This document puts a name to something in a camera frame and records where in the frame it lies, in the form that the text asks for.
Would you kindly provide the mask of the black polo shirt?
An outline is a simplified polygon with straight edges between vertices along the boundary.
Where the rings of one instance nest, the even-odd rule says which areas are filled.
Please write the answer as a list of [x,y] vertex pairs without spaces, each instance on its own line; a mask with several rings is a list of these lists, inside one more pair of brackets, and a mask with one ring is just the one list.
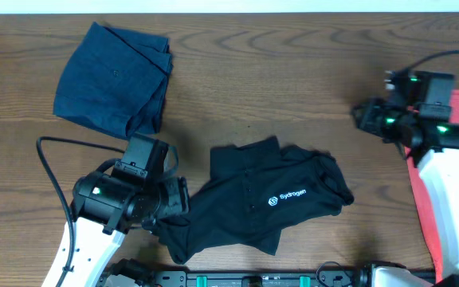
[[210,151],[210,180],[190,199],[187,214],[158,220],[151,232],[176,264],[204,249],[242,244],[274,255],[284,228],[336,216],[354,202],[327,152],[276,137]]

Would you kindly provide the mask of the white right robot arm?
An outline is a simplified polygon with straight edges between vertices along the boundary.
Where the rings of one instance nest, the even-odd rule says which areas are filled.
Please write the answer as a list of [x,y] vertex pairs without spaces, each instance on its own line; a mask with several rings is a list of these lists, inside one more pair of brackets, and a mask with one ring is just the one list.
[[459,286],[459,124],[447,104],[395,106],[376,98],[355,106],[358,129],[409,148],[426,187],[441,248],[440,286]]

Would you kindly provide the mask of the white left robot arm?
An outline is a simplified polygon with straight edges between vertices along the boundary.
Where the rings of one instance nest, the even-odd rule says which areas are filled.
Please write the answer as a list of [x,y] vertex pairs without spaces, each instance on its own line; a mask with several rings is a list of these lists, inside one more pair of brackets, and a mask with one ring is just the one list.
[[186,179],[117,178],[94,171],[73,188],[72,221],[44,286],[96,286],[135,224],[153,228],[189,211]]

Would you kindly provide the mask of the red t-shirt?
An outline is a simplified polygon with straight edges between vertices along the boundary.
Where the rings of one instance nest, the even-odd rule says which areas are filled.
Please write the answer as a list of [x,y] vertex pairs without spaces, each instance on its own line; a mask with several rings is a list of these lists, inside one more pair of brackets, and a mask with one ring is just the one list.
[[[450,103],[452,106],[450,121],[459,124],[459,90],[453,92]],[[424,183],[419,177],[418,170],[414,168],[412,159],[407,160],[407,166],[422,234],[434,263],[435,281],[439,282],[442,280],[443,270],[441,243],[438,238],[430,197]]]

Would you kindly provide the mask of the folded navy blue garment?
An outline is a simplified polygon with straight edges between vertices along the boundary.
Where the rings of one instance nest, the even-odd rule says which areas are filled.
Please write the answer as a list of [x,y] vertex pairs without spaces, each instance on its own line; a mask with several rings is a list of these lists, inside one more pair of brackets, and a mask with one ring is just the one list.
[[157,134],[172,60],[166,37],[94,22],[61,74],[53,114],[121,139]]

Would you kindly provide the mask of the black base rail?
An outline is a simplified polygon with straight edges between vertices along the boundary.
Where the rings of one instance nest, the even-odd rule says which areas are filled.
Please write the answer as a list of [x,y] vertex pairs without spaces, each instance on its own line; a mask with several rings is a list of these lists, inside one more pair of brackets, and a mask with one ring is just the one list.
[[153,270],[136,260],[123,259],[97,279],[96,287],[253,287],[253,286],[369,286],[371,271],[324,263],[307,272],[191,272],[187,269]]

